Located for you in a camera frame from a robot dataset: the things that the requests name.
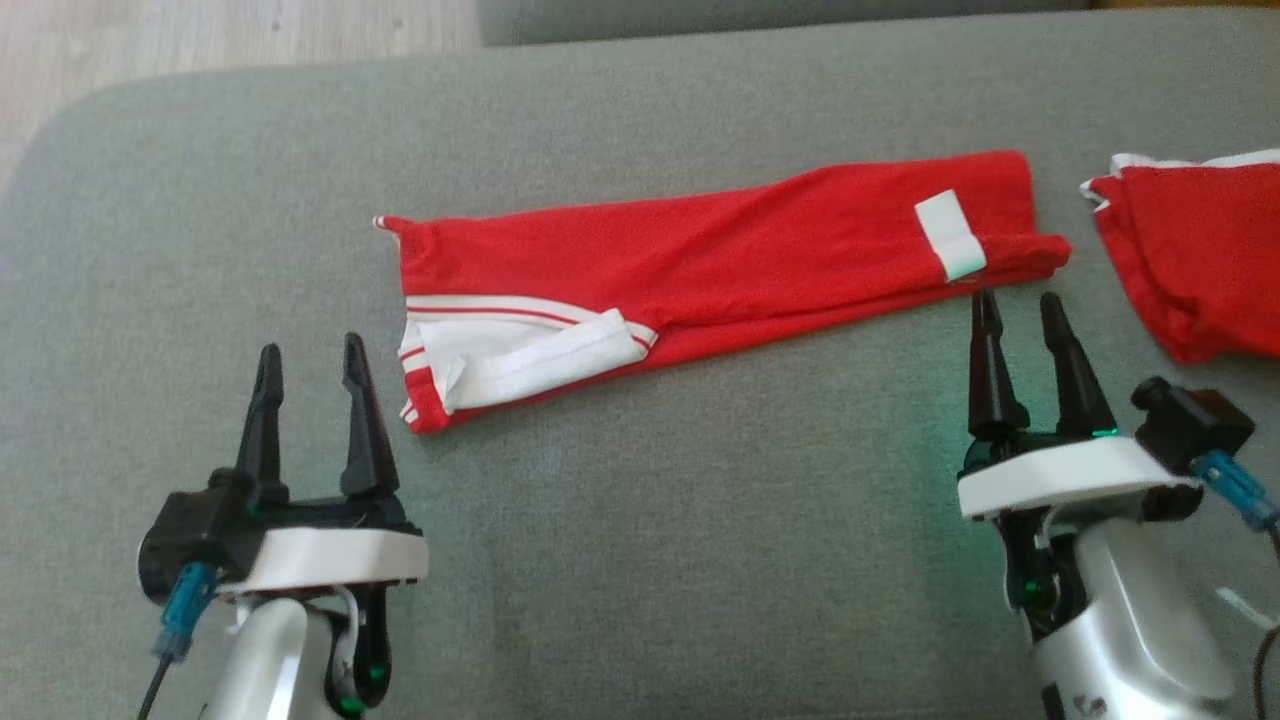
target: gray fabric surface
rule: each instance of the gray fabric surface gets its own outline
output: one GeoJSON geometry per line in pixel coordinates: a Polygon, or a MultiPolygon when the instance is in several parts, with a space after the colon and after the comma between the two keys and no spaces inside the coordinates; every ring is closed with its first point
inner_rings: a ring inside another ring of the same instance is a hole
{"type": "MultiPolygon", "coordinates": [[[[1036,297],[1060,292],[1125,430],[1140,379],[1235,397],[1280,492],[1280,373],[1178,369],[1076,186],[1114,151],[1280,145],[1280,13],[828,26],[175,77],[76,104],[0,205],[0,697],[129,716],[159,612],[133,579],[165,495],[233,461],[282,345],[296,497],[344,462],[342,333],[403,398],[396,254],[369,220],[764,183],[845,161],[1027,152],[1057,278],[1000,293],[1023,401],[1056,416],[1036,297]]],[[[995,532],[959,516],[969,309],[952,301],[609,382],[442,436],[389,421],[425,584],[392,593],[378,717],[1033,717],[995,532]]],[[[1153,530],[1244,689],[1266,543],[1210,501],[1153,530]]],[[[156,717],[193,717],[229,647],[206,616],[156,717]]]]}
{"type": "Polygon", "coordinates": [[[485,45],[1079,10],[1088,0],[476,0],[485,45]]]}

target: wooden floor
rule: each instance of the wooden floor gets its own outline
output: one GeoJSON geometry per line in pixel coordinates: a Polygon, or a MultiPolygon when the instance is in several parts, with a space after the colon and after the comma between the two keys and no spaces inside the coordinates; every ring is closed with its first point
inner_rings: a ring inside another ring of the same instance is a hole
{"type": "Polygon", "coordinates": [[[479,46],[474,0],[0,0],[0,188],[40,126],[109,85],[479,46]]]}

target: robotic arm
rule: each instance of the robotic arm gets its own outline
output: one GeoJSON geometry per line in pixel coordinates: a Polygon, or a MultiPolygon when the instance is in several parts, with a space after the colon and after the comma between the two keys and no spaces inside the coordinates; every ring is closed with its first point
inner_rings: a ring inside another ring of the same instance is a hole
{"type": "Polygon", "coordinates": [[[236,602],[239,628],[204,720],[358,720],[387,694],[387,588],[425,578],[428,547],[396,497],[390,443],[353,333],[343,386],[352,402],[342,497],[291,501],[280,482],[284,383],[280,351],[268,345],[236,466],[215,470],[204,491],[165,501],[138,550],[142,592],[165,606],[152,650],[160,667],[140,719],[215,597],[236,602]],[[344,610],[314,605],[326,596],[344,610]]]}
{"type": "Polygon", "coordinates": [[[957,489],[961,512],[1000,533],[1005,600],[1027,623],[1046,715],[1226,717],[1226,662],[1139,524],[1194,512],[1204,493],[1197,475],[1240,507],[1251,527],[1275,532],[1280,512],[1231,460],[1253,423],[1217,392],[1152,378],[1133,395],[1146,423],[1134,438],[1120,437],[1056,295],[1041,299],[1041,318],[1057,375],[1053,432],[1028,430],[1001,351],[995,297],[974,296],[974,442],[957,489]]]}

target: blue cable connector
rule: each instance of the blue cable connector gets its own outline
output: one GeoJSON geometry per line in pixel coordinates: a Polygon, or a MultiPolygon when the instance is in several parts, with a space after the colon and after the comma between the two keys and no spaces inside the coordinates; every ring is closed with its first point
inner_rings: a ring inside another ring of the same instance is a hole
{"type": "Polygon", "coordinates": [[[1265,532],[1280,521],[1280,509],[1267,497],[1266,488],[1221,450],[1210,451],[1198,459],[1192,464],[1192,471],[1234,505],[1254,532],[1265,532]]]}
{"type": "Polygon", "coordinates": [[[192,633],[200,616],[218,594],[218,574],[207,562],[188,562],[183,565],[178,582],[169,593],[169,602],[160,615],[160,637],[151,648],[151,655],[161,660],[182,662],[191,650],[192,633]]]}

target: red garment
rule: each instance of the red garment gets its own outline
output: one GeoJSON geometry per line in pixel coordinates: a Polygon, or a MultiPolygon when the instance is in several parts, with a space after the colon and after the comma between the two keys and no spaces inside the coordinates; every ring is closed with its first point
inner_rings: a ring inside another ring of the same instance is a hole
{"type": "Polygon", "coordinates": [[[410,402],[434,432],[580,382],[996,286],[1070,255],[1021,155],[836,165],[750,190],[415,223],[401,243],[410,402]],[[964,277],[964,282],[955,282],[964,277]]]}
{"type": "Polygon", "coordinates": [[[1280,356],[1280,150],[1203,165],[1116,155],[1082,188],[1129,301],[1179,363],[1280,356]]]}

